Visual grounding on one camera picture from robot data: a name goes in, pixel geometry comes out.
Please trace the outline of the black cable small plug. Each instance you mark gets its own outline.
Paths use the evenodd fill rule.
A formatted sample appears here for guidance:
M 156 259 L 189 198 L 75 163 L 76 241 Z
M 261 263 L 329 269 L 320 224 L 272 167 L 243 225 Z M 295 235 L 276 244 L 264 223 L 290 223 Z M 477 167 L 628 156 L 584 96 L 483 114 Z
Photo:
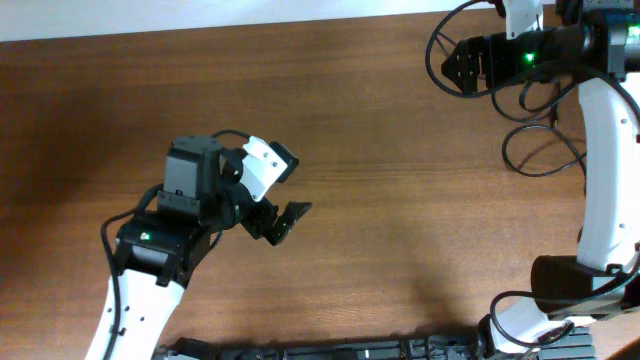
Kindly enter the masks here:
M 509 114 L 501 107 L 498 95 L 491 95 L 491 103 L 497 113 L 504 119 L 517 124 L 517 127 L 509 131 L 502 140 L 502 161 L 509 171 L 526 178 L 550 177 L 574 167 L 577 167 L 583 177 L 587 178 L 587 152 L 581 151 L 576 145 L 576 141 L 564 134 L 559 128 L 559 105 L 577 85 L 573 82 L 563 85 L 560 80 L 554 80 L 552 84 L 553 90 L 549 99 L 536 109 L 527 107 L 527 97 L 533 83 L 529 81 L 523 85 L 518 95 L 519 107 L 523 112 L 526 112 L 526 115 L 523 116 Z M 518 139 L 522 140 L 525 135 L 545 135 L 546 141 L 539 144 L 522 159 L 515 161 L 510 154 L 512 143 Z M 570 159 L 546 170 L 532 171 L 528 168 L 531 160 L 554 146 L 563 146 L 569 152 Z

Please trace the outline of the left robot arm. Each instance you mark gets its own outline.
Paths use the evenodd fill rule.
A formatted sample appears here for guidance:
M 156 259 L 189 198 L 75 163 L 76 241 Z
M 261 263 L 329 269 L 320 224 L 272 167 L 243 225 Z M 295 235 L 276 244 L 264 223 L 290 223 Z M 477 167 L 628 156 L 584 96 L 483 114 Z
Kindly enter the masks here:
M 225 231 L 240 225 L 277 246 L 311 209 L 279 208 L 266 196 L 299 165 L 286 146 L 242 133 L 244 144 L 227 148 L 220 136 L 173 140 L 163 182 L 101 226 L 109 288 L 87 358 L 152 358 L 194 270 Z

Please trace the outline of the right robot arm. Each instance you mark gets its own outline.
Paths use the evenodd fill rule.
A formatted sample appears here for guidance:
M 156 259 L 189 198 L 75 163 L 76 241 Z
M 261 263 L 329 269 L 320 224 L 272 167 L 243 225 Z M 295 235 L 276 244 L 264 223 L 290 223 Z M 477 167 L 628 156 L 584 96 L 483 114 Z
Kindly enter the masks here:
M 539 1 L 499 1 L 502 33 L 459 41 L 431 73 L 459 98 L 494 96 L 551 83 L 555 94 L 527 108 L 519 130 L 541 127 L 558 102 L 579 96 L 586 148 L 586 212 L 573 256 L 538 257 L 531 287 L 492 302 L 474 340 L 433 336 L 431 354 L 448 359 L 588 359 L 592 323 L 639 308 L 639 11 L 631 1 L 560 1 L 562 23 L 543 24 Z

